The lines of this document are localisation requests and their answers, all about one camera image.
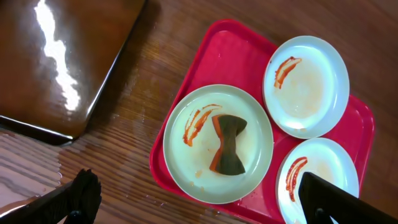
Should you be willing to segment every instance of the food residue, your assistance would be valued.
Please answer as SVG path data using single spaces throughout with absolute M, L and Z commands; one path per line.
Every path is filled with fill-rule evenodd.
M 198 119 L 198 121 L 197 121 L 197 122 L 195 123 L 195 125 L 193 126 L 193 127 L 195 128 L 195 130 L 193 130 L 193 132 L 192 132 L 192 134 L 191 134 L 190 137 L 188 137 L 188 135 L 189 135 L 189 130 L 191 129 L 191 127 L 192 127 L 192 125 L 193 125 L 193 122 L 195 121 L 195 119 L 197 118 L 197 116 L 200 114 L 201 111 L 200 111 L 200 110 L 196 110 L 195 114 L 193 115 L 192 121 L 191 121 L 191 123 L 190 123 L 189 125 L 188 125 L 189 119 L 188 119 L 187 122 L 185 123 L 185 132 L 184 132 L 184 135 L 182 136 L 182 139 L 183 139 L 184 143 L 187 144 L 187 145 L 190 146 L 190 147 L 192 147 L 192 145 L 193 145 L 193 143 L 192 143 L 193 139 L 196 138 L 196 137 L 198 136 L 198 133 L 199 133 L 200 130 L 202 129 L 202 127 L 203 127 L 203 125 L 205 124 L 205 122 L 206 122 L 206 120 L 207 120 L 207 117 L 209 117 L 210 113 L 211 113 L 213 110 L 217 110 L 217 109 L 222 108 L 222 106 L 220 106 L 220 105 L 210 104 L 210 105 L 204 106 L 202 109 L 205 109 L 205 108 L 207 108 L 207 107 L 209 107 L 209 106 L 217 106 L 217 108 L 213 108 L 213 109 L 210 109 L 210 110 L 204 112 L 204 114 Z
M 286 176 L 286 190 L 289 191 L 289 196 L 292 202 L 295 202 L 294 199 L 294 188 L 297 183 L 297 176 L 300 172 L 300 169 L 305 166 L 308 162 L 308 159 L 304 157 L 300 157 L 296 159 L 293 164 L 290 166 L 289 171 Z
M 274 87 L 281 89 L 282 84 L 286 78 L 286 76 L 291 72 L 298 63 L 302 61 L 301 58 L 290 57 L 286 61 L 284 61 L 281 65 L 279 65 L 278 70 L 275 74 L 275 83 Z
M 199 178 L 199 177 L 201 176 L 202 173 L 203 173 L 202 170 L 196 171 L 196 172 L 195 172 L 195 177 L 196 177 L 196 178 Z

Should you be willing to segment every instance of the tray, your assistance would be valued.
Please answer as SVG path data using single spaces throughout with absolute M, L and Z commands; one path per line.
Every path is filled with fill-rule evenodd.
M 179 189 L 164 161 L 164 129 L 177 103 L 199 87 L 227 84 L 248 92 L 264 107 L 262 79 L 276 48 L 267 39 L 233 20 L 217 21 L 208 29 L 150 153 L 150 171 L 162 188 L 195 200 Z M 271 166 L 261 184 L 237 202 L 206 205 L 251 222 L 284 222 L 275 196 L 277 171 L 287 153 L 303 140 L 287 135 L 271 117 L 270 120 L 274 133 L 274 153 Z M 374 119 L 370 109 L 350 96 L 342 119 L 323 137 L 339 143 L 351 156 L 358 173 L 360 189 L 374 137 Z

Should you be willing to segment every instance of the dirty plate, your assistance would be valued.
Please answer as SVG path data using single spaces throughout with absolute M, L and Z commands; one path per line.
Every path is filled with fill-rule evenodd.
M 263 92 L 267 109 L 282 130 L 296 138 L 315 138 L 342 117 L 349 97 L 348 72 L 328 42 L 295 37 L 271 57 Z
M 244 174 L 227 176 L 209 170 L 220 147 L 211 120 L 218 114 L 235 115 L 248 122 L 236 138 Z M 238 200 L 260 184 L 271 163 L 273 138 L 264 109 L 251 95 L 233 86 L 210 85 L 193 91 L 175 107 L 167 121 L 163 145 L 167 168 L 177 185 L 199 201 L 219 204 Z
M 292 189 L 293 176 L 297 169 L 296 185 Z M 312 172 L 359 197 L 359 182 L 354 163 L 348 153 L 330 139 L 313 138 L 302 142 L 288 154 L 279 172 L 277 200 L 286 223 L 306 223 L 299 199 L 299 186 L 304 172 Z M 291 186 L 291 191 L 287 190 L 288 185 Z

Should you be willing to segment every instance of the white round object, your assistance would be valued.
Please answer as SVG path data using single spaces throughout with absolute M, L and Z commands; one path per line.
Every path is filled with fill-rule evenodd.
M 263 94 L 267 110 L 283 131 L 296 138 L 319 137 L 337 124 L 346 109 L 348 72 L 328 42 L 312 36 L 295 37 L 271 57 Z
M 207 121 L 188 146 L 183 141 L 185 125 L 193 125 L 211 109 Z M 220 139 L 211 117 L 231 114 L 248 123 L 236 138 L 236 153 L 245 173 L 236 176 L 217 174 L 209 170 L 220 147 Z M 264 178 L 274 147 L 271 124 L 262 106 L 248 93 L 228 85 L 210 85 L 187 95 L 174 108 L 164 133 L 164 157 L 167 168 L 177 185 L 189 196 L 206 203 L 230 203 L 253 191 Z
M 300 169 L 294 188 L 293 202 L 286 190 L 286 178 L 290 166 L 300 157 L 307 157 L 307 163 Z M 299 199 L 299 187 L 304 172 L 312 172 L 359 197 L 358 175 L 348 153 L 336 142 L 326 138 L 313 138 L 296 146 L 284 159 L 277 178 L 277 200 L 279 210 L 286 223 L 306 223 Z

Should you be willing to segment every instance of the shiny surface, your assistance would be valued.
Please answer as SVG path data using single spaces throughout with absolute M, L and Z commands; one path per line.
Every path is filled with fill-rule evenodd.
M 12 4 L 9 10 L 17 10 L 18 2 L 27 1 L 2 0 L 0 8 Z M 32 2 L 32 15 L 24 16 L 35 13 L 38 1 Z M 121 16 L 122 9 L 109 12 L 105 0 L 91 7 L 98 9 L 98 15 Z M 360 199 L 398 218 L 397 10 L 393 0 L 150 0 L 84 136 L 60 148 L 0 132 L 0 207 L 45 194 L 58 181 L 64 184 L 74 178 L 80 168 L 91 167 L 103 186 L 96 223 L 236 222 L 162 190 L 148 164 L 156 135 L 207 28 L 217 19 L 233 18 L 277 45 L 298 35 L 314 35 L 339 51 L 347 65 L 351 93 L 368 104 L 376 118 L 376 138 Z M 5 20 L 0 23 L 7 29 L 16 27 Z M 0 45 L 7 47 L 3 41 Z M 23 82 L 20 86 L 27 88 Z
M 56 145 L 80 136 L 143 5 L 2 1 L 0 124 Z

